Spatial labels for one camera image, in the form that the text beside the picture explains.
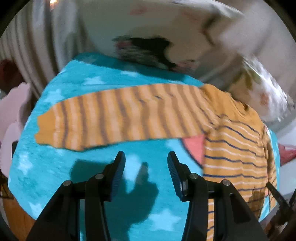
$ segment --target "white star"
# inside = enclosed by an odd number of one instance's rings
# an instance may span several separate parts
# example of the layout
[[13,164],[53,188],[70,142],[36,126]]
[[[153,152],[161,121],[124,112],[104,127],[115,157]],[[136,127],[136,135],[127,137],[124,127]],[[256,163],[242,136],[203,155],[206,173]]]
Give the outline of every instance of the white star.
[[174,216],[168,208],[159,214],[150,214],[148,218],[153,221],[152,231],[174,231],[173,225],[181,220],[180,217]]
[[45,103],[51,103],[52,105],[60,102],[65,97],[61,95],[61,90],[57,89],[56,91],[49,91],[47,98],[44,100]]
[[124,178],[134,182],[141,168],[141,162],[139,156],[131,154],[126,156],[126,166],[124,168]]
[[123,71],[121,71],[121,74],[126,74],[130,77],[137,77],[138,76],[137,69],[131,64],[125,66]]
[[42,212],[43,208],[41,207],[40,203],[34,205],[33,203],[29,202],[30,208],[32,209],[32,214],[35,219],[37,219]]
[[20,163],[18,166],[18,169],[23,172],[23,174],[26,176],[28,174],[28,170],[31,169],[33,166],[32,163],[29,161],[29,156],[27,152],[24,152],[20,154]]
[[104,81],[102,81],[101,77],[96,76],[93,78],[85,78],[83,85],[103,85],[106,84]]

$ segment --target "pink fabric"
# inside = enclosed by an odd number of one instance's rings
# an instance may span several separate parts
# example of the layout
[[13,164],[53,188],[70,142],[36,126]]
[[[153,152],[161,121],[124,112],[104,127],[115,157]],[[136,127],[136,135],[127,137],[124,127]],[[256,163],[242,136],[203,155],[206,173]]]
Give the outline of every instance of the pink fabric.
[[0,100],[0,169],[8,177],[12,162],[12,143],[20,138],[29,116],[30,84],[21,83]]
[[203,165],[204,161],[204,140],[205,135],[182,139],[184,147],[200,166]]
[[21,112],[31,97],[30,84],[21,83],[0,100],[0,142],[3,143],[8,126],[21,118]]
[[296,146],[279,144],[281,166],[296,158]]
[[20,138],[22,130],[17,122],[9,125],[0,148],[0,169],[4,176],[8,177],[12,163],[12,143]]

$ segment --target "turquoise blanket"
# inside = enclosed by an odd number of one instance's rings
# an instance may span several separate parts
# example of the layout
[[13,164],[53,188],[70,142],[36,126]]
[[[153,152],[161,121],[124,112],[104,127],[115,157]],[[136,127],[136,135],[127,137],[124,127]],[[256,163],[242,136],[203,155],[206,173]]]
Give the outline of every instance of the turquoise blanket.
[[[118,151],[124,151],[126,167],[119,192],[113,202],[106,203],[112,240],[181,240],[188,203],[182,203],[175,194],[167,167],[167,154],[175,151],[180,162],[187,164],[192,172],[202,175],[202,169],[180,140],[134,141],[76,152],[39,145],[34,139],[38,131],[37,116],[61,100],[106,89],[176,82],[202,85],[187,75],[95,53],[81,54],[68,63],[42,93],[13,156],[9,189],[20,206],[36,219],[63,181],[85,181],[111,163]],[[273,133],[271,136],[279,166],[277,140]],[[268,211],[266,200],[261,218]],[[81,202],[81,240],[84,237]]]

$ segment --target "shirt sleeve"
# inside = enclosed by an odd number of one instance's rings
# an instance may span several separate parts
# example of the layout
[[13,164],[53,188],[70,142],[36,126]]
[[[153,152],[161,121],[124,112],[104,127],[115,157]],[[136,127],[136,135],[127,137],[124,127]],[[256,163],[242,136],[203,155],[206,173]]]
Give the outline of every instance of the shirt sleeve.
[[[267,159],[267,179],[275,188],[277,188],[277,179],[276,179],[276,164],[274,160],[274,152],[271,145],[270,137],[267,134],[267,127],[265,126],[265,131],[263,138],[265,139],[263,143],[266,143],[264,147],[265,156]],[[270,211],[276,206],[276,200],[271,192],[268,192],[269,198],[269,209]]]

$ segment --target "pink patch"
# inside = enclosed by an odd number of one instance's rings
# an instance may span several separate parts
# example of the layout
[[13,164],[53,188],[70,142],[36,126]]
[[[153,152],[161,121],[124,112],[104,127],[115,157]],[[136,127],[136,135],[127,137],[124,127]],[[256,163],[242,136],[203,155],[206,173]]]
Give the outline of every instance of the pink patch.
[[204,139],[205,135],[199,135],[196,137],[182,139],[183,145],[186,148],[186,150],[201,166],[204,162]]

